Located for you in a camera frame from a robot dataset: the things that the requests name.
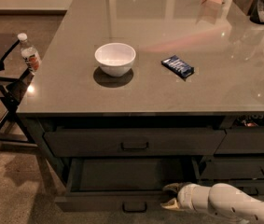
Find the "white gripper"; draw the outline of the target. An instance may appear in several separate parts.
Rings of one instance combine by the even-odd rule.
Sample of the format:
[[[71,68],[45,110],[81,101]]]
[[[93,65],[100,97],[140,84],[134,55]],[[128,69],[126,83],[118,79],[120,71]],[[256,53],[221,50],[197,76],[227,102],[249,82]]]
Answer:
[[[206,210],[206,188],[186,183],[172,183],[163,187],[163,191],[172,191],[177,194],[177,199],[172,198],[160,206],[172,211],[204,212]]]

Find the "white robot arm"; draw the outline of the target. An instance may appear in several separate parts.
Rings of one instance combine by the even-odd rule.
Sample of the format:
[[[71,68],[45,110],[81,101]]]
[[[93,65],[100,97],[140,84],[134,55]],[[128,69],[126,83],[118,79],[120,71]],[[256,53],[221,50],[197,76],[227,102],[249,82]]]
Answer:
[[[264,202],[257,200],[229,184],[218,183],[212,187],[193,183],[173,183],[164,191],[175,196],[161,207],[172,211],[203,213],[228,221],[230,224],[264,224]]]

